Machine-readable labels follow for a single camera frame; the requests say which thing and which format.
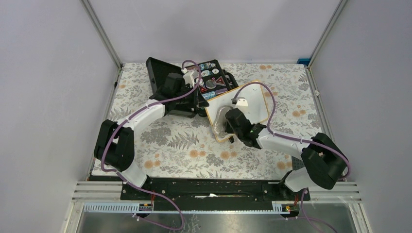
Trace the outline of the yellow framed whiteboard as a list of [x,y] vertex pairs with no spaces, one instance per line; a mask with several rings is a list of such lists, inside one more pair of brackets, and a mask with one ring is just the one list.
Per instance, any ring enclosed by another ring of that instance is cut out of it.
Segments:
[[228,110],[239,109],[252,124],[264,123],[270,116],[264,96],[264,87],[258,80],[213,97],[207,102],[209,106],[206,107],[206,114],[218,142],[224,142],[234,136],[233,133],[224,131],[224,115]]

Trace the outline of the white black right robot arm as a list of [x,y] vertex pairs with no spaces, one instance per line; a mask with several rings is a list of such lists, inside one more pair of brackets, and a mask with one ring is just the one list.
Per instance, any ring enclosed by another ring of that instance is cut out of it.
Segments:
[[252,124],[237,108],[229,110],[225,119],[229,131],[244,145],[279,151],[303,162],[303,168],[288,172],[281,180],[278,192],[285,200],[291,200],[304,188],[320,187],[331,190],[337,181],[349,175],[348,159],[324,133],[317,133],[311,139],[276,133],[269,126]]

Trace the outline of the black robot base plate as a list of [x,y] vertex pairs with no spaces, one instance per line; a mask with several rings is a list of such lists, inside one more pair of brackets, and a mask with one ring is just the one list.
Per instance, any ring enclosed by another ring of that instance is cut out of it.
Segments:
[[175,207],[159,196],[171,199],[182,211],[272,211],[274,201],[294,204],[309,200],[303,190],[293,192],[281,181],[222,180],[149,177],[141,190],[123,184],[121,200],[148,201],[156,211],[173,211]]

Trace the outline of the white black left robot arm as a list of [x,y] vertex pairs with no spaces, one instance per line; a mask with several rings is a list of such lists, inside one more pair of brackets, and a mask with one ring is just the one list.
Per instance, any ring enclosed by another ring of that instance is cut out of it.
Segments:
[[170,73],[165,82],[140,108],[118,121],[105,120],[100,127],[93,155],[103,171],[112,171],[133,185],[132,193],[140,200],[149,197],[147,175],[135,163],[135,134],[141,133],[179,105],[198,100],[202,76],[195,70],[181,75]]

